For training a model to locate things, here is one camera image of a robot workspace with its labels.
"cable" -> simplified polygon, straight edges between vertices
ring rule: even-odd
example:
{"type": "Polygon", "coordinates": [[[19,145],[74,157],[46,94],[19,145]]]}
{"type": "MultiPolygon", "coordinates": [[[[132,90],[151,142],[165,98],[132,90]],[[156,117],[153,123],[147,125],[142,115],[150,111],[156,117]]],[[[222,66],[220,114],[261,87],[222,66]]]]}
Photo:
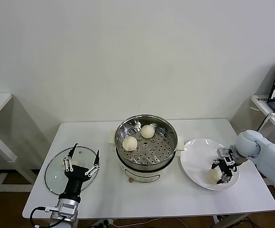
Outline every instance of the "cable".
{"type": "Polygon", "coordinates": [[[248,220],[243,220],[243,222],[250,222],[252,224],[252,227],[260,228],[256,223],[252,222],[250,218],[246,217],[248,220]]]}
{"type": "Polygon", "coordinates": [[[38,226],[36,225],[34,222],[33,222],[33,214],[36,210],[45,210],[46,207],[36,207],[32,210],[31,214],[29,215],[29,222],[32,224],[33,227],[37,227],[37,228],[52,228],[52,227],[55,227],[57,226],[58,224],[62,223],[66,217],[63,217],[61,220],[59,220],[58,222],[52,224],[52,225],[48,225],[48,226],[38,226]]]}
{"type": "Polygon", "coordinates": [[[184,223],[181,219],[179,219],[179,218],[176,218],[178,221],[180,221],[186,228],[189,228],[187,225],[186,225],[186,223],[184,223]]]}
{"type": "Polygon", "coordinates": [[[117,225],[114,225],[114,222],[115,222],[115,221],[113,221],[113,222],[111,223],[111,225],[112,225],[112,226],[115,226],[115,227],[130,227],[130,226],[136,226],[136,225],[146,224],[146,223],[148,223],[148,222],[152,222],[152,221],[159,220],[159,219],[161,219],[161,218],[158,218],[158,219],[155,218],[155,219],[149,220],[149,221],[147,221],[147,222],[135,223],[135,224],[125,225],[125,226],[117,226],[117,225]]]}
{"type": "Polygon", "coordinates": [[[265,118],[264,118],[264,120],[261,122],[261,124],[260,124],[260,126],[257,128],[257,132],[259,131],[259,130],[261,130],[261,126],[262,126],[262,124],[264,123],[264,121],[266,120],[266,118],[269,116],[270,114],[268,114],[265,118]]]}

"pot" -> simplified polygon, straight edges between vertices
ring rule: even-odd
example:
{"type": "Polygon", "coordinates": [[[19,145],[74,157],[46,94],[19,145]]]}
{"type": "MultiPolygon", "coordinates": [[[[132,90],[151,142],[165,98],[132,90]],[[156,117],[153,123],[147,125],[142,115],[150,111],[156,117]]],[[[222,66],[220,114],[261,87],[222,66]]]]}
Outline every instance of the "pot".
{"type": "Polygon", "coordinates": [[[137,181],[144,182],[140,176],[146,177],[146,182],[150,182],[158,180],[157,173],[174,159],[178,137],[169,122],[158,116],[144,114],[123,121],[116,130],[114,142],[125,173],[137,181]],[[152,138],[146,139],[141,136],[141,128],[145,125],[155,128],[152,138]],[[129,136],[135,137],[138,143],[132,152],[123,148],[123,140],[129,136]]]}

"cooker handle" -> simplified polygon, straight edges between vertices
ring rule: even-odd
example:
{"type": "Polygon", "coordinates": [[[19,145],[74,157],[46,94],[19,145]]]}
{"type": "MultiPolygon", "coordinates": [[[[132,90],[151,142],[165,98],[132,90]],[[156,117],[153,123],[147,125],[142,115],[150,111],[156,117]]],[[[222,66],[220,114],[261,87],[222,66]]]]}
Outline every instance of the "cooker handle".
{"type": "Polygon", "coordinates": [[[184,151],[184,138],[181,136],[177,137],[177,146],[175,148],[176,156],[181,156],[181,152],[184,151]]]}

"steamed bun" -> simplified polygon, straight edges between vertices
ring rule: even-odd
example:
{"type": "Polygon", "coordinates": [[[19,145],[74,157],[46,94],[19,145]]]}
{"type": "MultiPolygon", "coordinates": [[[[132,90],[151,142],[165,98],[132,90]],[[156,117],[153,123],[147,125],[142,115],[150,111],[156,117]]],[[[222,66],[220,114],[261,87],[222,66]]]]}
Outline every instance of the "steamed bun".
{"type": "Polygon", "coordinates": [[[134,151],[136,147],[137,147],[137,140],[134,137],[129,136],[123,140],[123,148],[125,151],[134,151]]]}
{"type": "Polygon", "coordinates": [[[151,125],[145,125],[141,129],[141,135],[145,139],[150,139],[154,136],[155,128],[151,125]]]}
{"type": "Polygon", "coordinates": [[[222,172],[219,167],[208,170],[207,180],[210,184],[216,184],[221,179],[222,172]]]}

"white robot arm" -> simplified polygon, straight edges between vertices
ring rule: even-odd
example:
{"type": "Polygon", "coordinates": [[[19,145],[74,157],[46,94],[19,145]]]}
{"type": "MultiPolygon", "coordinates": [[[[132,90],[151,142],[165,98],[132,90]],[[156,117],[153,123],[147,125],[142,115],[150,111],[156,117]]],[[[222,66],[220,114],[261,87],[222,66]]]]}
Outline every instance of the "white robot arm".
{"type": "Polygon", "coordinates": [[[229,182],[236,166],[248,159],[275,184],[275,144],[253,130],[240,133],[236,143],[230,148],[218,149],[218,159],[212,165],[212,168],[219,166],[222,171],[218,184],[229,182]]]}

